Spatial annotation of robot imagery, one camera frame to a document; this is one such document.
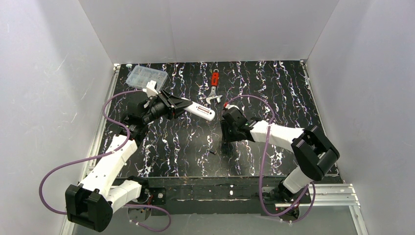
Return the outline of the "white air conditioner remote control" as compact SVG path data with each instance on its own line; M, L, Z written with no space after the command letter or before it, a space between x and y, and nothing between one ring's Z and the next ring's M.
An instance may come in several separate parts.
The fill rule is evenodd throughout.
M212 121L215 118L214 110L193 101L191 102L191 105L185 107L184 110L207 121Z

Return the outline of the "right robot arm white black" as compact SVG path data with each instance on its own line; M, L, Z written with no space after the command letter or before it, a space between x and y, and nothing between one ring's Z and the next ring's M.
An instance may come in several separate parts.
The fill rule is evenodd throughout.
M298 166L270 192L270 197L290 201L312 181L321 181L340 158L340 153L318 126L291 128L269 124L260 118L247 119L234 105L224 108L222 141L263 142L292 152Z

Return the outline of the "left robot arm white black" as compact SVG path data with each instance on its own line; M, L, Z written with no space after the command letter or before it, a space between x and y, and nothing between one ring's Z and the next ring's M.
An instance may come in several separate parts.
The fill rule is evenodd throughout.
M113 187L119 172L137 151L149 131L149 124L165 117L178 118L185 112L196 114L199 104L179 98L165 90L144 89L145 96L128 104L122 121L107 118L120 125L107 151L92 171L77 185L69 185L65 192L66 214L70 222L104 231L113 214L132 203L143 209L152 209L155 191L147 179L130 176Z

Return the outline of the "clear plastic screw box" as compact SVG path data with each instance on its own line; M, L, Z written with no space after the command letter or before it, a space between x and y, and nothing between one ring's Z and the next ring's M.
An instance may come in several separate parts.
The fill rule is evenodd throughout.
M143 66L135 66L127 75L126 84L129 87L142 89L146 88L150 81L156 82L156 90L160 91L168 77L168 73Z

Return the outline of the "red handled adjustable wrench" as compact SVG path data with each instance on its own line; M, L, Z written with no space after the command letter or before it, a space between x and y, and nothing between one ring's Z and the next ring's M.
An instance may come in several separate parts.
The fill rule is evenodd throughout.
M210 81L210 93L206 97L206 103L208 105L211 105L213 102L218 103L218 104L221 102L222 95L217 95L216 93L218 84L219 84L219 70L214 69L212 76L211 76L211 81Z

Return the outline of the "black front mounting rail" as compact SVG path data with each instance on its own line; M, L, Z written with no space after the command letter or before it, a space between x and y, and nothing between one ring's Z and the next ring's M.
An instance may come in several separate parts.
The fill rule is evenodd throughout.
M260 214L259 177L148 177L151 205L170 214Z

